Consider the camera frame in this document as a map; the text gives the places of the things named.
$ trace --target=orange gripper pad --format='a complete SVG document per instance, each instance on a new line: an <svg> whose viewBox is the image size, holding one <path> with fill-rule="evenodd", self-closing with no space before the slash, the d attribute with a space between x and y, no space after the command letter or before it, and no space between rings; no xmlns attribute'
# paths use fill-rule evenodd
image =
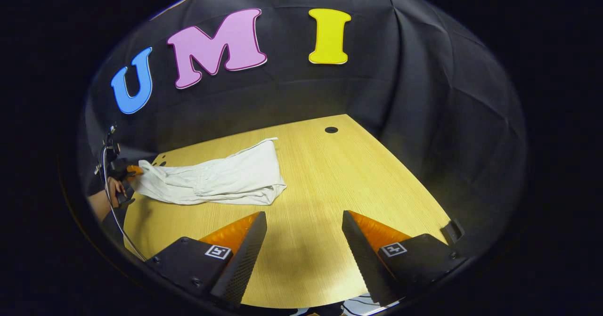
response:
<svg viewBox="0 0 603 316"><path fill-rule="evenodd" d="M199 239L201 242L219 245L220 247L228 247L232 249L233 255L236 254L239 247L241 247L241 243L247 236L247 232L249 228L252 226L253 222L256 220L260 213L252 213L247 217L243 217L238 221L232 222L229 225L219 228L215 232Z"/></svg>
<svg viewBox="0 0 603 316"><path fill-rule="evenodd" d="M128 182L133 181L135 176L144 174L144 171L136 165L129 165L127 168L125 168L125 170L127 172L135 172L136 173L133 176L127 177Z"/></svg>
<svg viewBox="0 0 603 316"><path fill-rule="evenodd" d="M368 218L354 211L349 212L375 252L379 251L379 248L385 247L386 245L411 238L405 233L401 233L394 228L375 221L374 219Z"/></svg>

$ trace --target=white cloth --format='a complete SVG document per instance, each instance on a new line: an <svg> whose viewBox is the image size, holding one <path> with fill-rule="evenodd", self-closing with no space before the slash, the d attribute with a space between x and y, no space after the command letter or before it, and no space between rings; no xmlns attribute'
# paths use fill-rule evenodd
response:
<svg viewBox="0 0 603 316"><path fill-rule="evenodd" d="M276 139L267 138L225 159L193 166L152 166L140 160L144 174L131 185L139 194L168 203L267 206L287 187L278 169L272 142Z"/></svg>

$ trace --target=wooden table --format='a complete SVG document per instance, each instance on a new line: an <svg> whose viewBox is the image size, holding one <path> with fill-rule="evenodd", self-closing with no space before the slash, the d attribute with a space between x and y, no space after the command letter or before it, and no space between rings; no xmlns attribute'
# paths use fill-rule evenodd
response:
<svg viewBox="0 0 603 316"><path fill-rule="evenodd" d="M336 133L325 128L337 127ZM134 194L125 231L147 257L175 239L199 239L256 211L268 231L242 303L308 308L367 292L341 219L352 210L416 236L440 232L448 215L371 134L346 114L277 125L160 154L155 162L187 166L227 157L265 138L274 141L288 187L271 206L203 203L179 206Z"/></svg>

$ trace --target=person's hand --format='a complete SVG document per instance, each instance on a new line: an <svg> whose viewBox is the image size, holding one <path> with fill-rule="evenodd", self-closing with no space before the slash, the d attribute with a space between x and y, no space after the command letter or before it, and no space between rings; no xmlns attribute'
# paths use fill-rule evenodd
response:
<svg viewBox="0 0 603 316"><path fill-rule="evenodd" d="M125 189L123 188L123 185L120 181L114 179L113 177L109 177L107 179L107 186L109 187L111 203L113 203L114 207L119 207L119 201L117 200L117 192L125 194Z"/></svg>

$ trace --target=pink letter m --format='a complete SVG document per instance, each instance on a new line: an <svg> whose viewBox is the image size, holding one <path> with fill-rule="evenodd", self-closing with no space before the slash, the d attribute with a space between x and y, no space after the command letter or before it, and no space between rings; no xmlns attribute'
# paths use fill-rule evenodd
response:
<svg viewBox="0 0 603 316"><path fill-rule="evenodd" d="M194 58L210 75L218 73L220 59L228 46L226 70L237 71L262 65L267 61L260 52L256 39L256 18L260 9L245 9L229 14L216 31L213 38L196 26L190 26L168 38L168 44L174 46L174 55L178 69L176 87L183 89L201 80L202 74L192 67Z"/></svg>

